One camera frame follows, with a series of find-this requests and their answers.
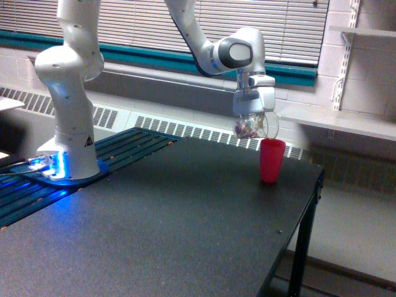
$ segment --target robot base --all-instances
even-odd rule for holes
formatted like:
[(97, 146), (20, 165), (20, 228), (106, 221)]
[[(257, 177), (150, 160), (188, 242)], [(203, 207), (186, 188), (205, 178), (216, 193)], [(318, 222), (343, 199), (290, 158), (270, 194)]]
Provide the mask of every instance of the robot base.
[[(49, 179), (46, 176), (43, 176), (39, 172), (33, 172), (33, 173), (25, 173), (21, 174), (25, 176), (28, 179), (37, 181), (42, 184), (48, 184), (51, 186), (56, 186), (56, 187), (85, 187), (88, 186), (89, 184), (94, 183), (95, 181), (98, 181), (99, 179), (104, 178), (105, 176), (109, 175), (109, 166), (100, 160), (98, 160), (98, 166), (99, 166), (99, 173), (97, 173), (94, 176), (91, 176), (90, 178), (84, 178), (84, 179), (64, 179), (60, 181), (55, 181), (52, 179)], [(22, 165), (15, 167), (11, 169), (13, 173), (18, 173), (18, 172), (23, 172), (23, 171), (28, 171), (30, 168), (28, 165)]]

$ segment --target warning label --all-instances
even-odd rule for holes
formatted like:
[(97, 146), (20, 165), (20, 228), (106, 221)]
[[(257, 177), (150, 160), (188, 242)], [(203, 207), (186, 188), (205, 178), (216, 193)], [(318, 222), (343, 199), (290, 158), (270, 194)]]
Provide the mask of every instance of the warning label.
[(87, 141), (85, 142), (84, 147), (89, 147), (90, 145), (93, 145), (92, 138), (88, 135)]

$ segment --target cinder block wall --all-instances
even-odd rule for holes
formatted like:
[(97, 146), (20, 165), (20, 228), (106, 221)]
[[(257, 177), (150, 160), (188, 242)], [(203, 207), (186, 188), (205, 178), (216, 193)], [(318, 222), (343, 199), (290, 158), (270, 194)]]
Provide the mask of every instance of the cinder block wall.
[[(334, 83), (340, 74), (345, 43), (330, 26), (350, 22), (349, 0), (330, 0), (324, 41), (314, 88), (284, 86), (288, 101), (332, 107)], [(396, 31), (396, 1), (362, 0), (359, 28)], [(355, 36), (341, 108), (396, 118), (396, 39)]]
[[(396, 1), (363, 0), (358, 19), (358, 27), (396, 30)], [(277, 109), (288, 102), (312, 104), (323, 108), (332, 107), (332, 90), (340, 73), (344, 54), (344, 42), (339, 32), (329, 30), (331, 25), (347, 26), (350, 21), (349, 0), (330, 0), (324, 44), (319, 61), (319, 76), (315, 87), (277, 85)], [(30, 59), (37, 55), (34, 51), (0, 48), (0, 84), (21, 86), (28, 89), (46, 90), (37, 79)], [(350, 59), (342, 109), (379, 116), (396, 118), (396, 39), (376, 37), (355, 37)], [(218, 125), (218, 115), (231, 117), (232, 94), (214, 92), (201, 88), (185, 88), (167, 85), (164, 96), (162, 88), (144, 79), (120, 77), (102, 73), (87, 84), (90, 90), (142, 100), (143, 110), (153, 110), (151, 103), (163, 106), (177, 106), (192, 111), (208, 113), (207, 124)], [(194, 113), (185, 119), (194, 118)], [(296, 142), (320, 145), (340, 150), (396, 159), (393, 143), (387, 140), (356, 136), (337, 132), (334, 139), (327, 138), (325, 129), (280, 123), (280, 137)]]

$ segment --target cable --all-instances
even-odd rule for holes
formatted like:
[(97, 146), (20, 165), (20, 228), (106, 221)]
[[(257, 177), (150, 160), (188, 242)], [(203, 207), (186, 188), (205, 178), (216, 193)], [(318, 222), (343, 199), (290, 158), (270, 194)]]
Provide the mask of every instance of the cable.
[(1, 173), (0, 176), (15, 176), (15, 175), (20, 175), (20, 174), (27, 174), (27, 173), (34, 173), (34, 172), (39, 172), (43, 171), (42, 168), (36, 169), (36, 170), (28, 170), (28, 171), (21, 171), (21, 172), (11, 172), (11, 173)]
[(15, 163), (15, 164), (7, 165), (7, 166), (4, 166), (4, 167), (1, 167), (0, 171), (4, 171), (6, 169), (11, 169), (13, 167), (16, 167), (16, 166), (19, 166), (19, 165), (24, 165), (24, 164), (27, 164), (27, 163), (28, 163), (28, 161), (22, 161), (22, 162), (18, 162), (18, 163)]

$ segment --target wall shelf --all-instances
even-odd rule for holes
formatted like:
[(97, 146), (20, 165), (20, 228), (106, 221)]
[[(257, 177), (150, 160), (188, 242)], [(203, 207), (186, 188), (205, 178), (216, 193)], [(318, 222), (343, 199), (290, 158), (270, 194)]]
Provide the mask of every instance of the wall shelf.
[(302, 104), (290, 104), (278, 113), (285, 121), (396, 141), (396, 120)]
[(0, 97), (0, 111), (10, 110), (12, 108), (18, 108), (22, 106), (24, 106), (24, 104), (20, 101), (5, 97)]
[(373, 30), (373, 29), (365, 29), (365, 28), (350, 28), (350, 27), (339, 27), (339, 26), (330, 26), (329, 30), (330, 31), (338, 31), (338, 32), (342, 32), (342, 33), (365, 35), (365, 36), (396, 38), (395, 31)]

